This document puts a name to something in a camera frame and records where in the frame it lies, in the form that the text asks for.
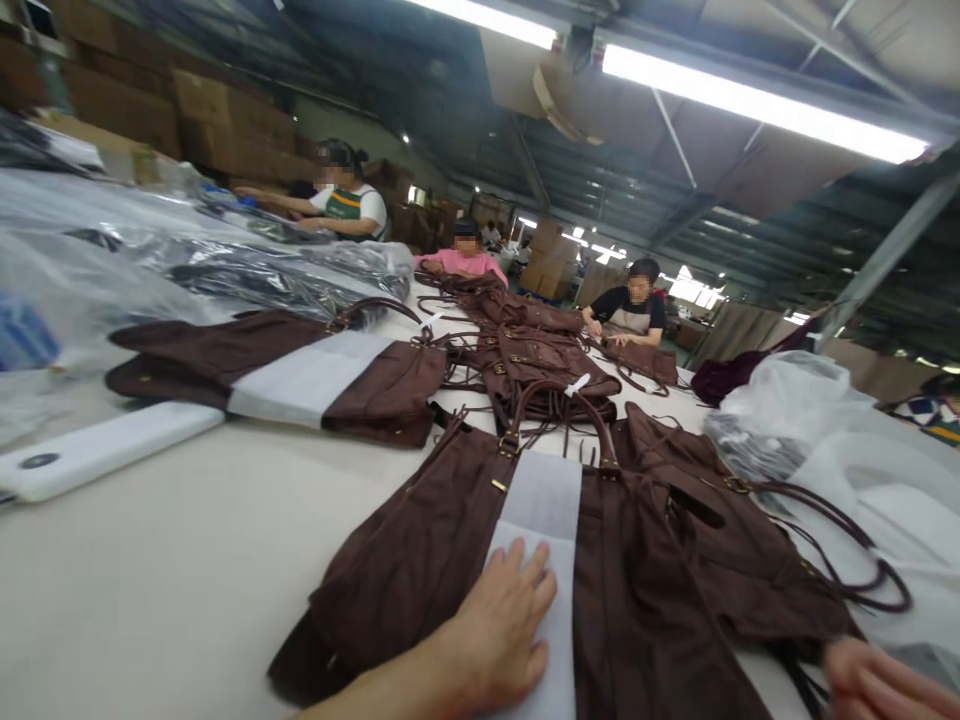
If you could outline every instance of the white power bank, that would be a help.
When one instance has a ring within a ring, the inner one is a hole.
[[[224,421],[214,408],[165,402],[0,456],[0,491],[49,500]]]

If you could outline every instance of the black shirt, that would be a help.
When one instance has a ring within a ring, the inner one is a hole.
[[[590,306],[593,316],[604,323],[613,317],[617,310],[650,316],[650,329],[663,329],[667,326],[667,311],[663,306],[663,298],[655,293],[640,305],[630,302],[630,289],[626,285],[611,288],[593,301]]]

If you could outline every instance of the pink shirt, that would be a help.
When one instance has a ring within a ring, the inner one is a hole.
[[[471,275],[484,275],[493,270],[500,278],[500,281],[507,285],[507,278],[500,270],[500,264],[487,253],[480,253],[476,257],[465,258],[456,248],[440,250],[433,255],[420,255],[417,258],[417,267],[429,261],[439,262],[443,266],[445,273],[452,273],[456,270],[470,273]]]

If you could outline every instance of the hair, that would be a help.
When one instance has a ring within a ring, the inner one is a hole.
[[[453,224],[453,236],[455,238],[470,237],[474,240],[480,239],[480,229],[477,227],[476,220],[470,218],[460,218]]]
[[[354,150],[336,138],[317,143],[317,154],[324,163],[349,170],[357,180],[363,179],[363,163],[370,159],[364,150]]]
[[[637,260],[630,266],[630,277],[645,277],[653,285],[660,277],[660,263],[653,258]]]

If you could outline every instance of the purple bag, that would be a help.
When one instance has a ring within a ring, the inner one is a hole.
[[[690,381],[690,387],[710,407],[720,407],[720,402],[738,387],[747,385],[754,369],[764,359],[778,352],[797,350],[803,344],[807,333],[814,325],[822,322],[822,316],[815,316],[796,329],[769,350],[748,350],[733,360],[704,360],[696,375]]]

